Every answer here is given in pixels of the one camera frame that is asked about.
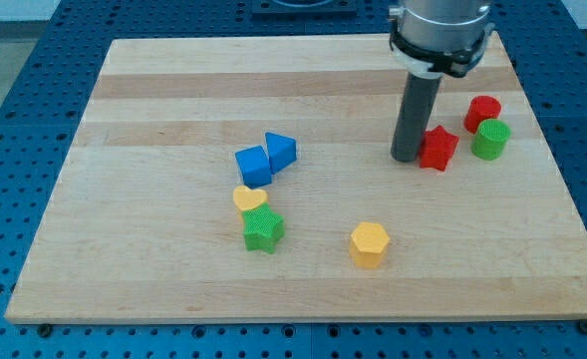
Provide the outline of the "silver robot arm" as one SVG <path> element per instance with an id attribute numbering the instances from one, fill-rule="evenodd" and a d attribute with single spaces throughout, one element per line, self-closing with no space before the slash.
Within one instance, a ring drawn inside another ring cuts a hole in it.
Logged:
<path id="1" fill-rule="evenodd" d="M 408 70 L 392 140 L 398 162 L 415 160 L 441 78 L 462 78 L 482 59 L 494 29 L 489 0 L 399 0 L 389 7 L 389 46 Z"/>

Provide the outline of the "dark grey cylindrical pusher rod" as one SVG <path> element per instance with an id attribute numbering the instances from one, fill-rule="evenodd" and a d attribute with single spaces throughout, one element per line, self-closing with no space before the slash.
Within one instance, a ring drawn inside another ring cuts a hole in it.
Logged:
<path id="1" fill-rule="evenodd" d="M 417 158 L 440 81 L 441 77 L 424 79 L 408 75 L 391 147 L 396 161 L 409 163 Z"/>

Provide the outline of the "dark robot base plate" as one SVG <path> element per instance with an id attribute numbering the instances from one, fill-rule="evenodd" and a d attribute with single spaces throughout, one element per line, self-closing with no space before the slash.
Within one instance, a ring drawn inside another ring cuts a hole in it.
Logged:
<path id="1" fill-rule="evenodd" d="M 357 12 L 356 0 L 252 0 L 253 16 L 275 15 L 351 15 Z"/>

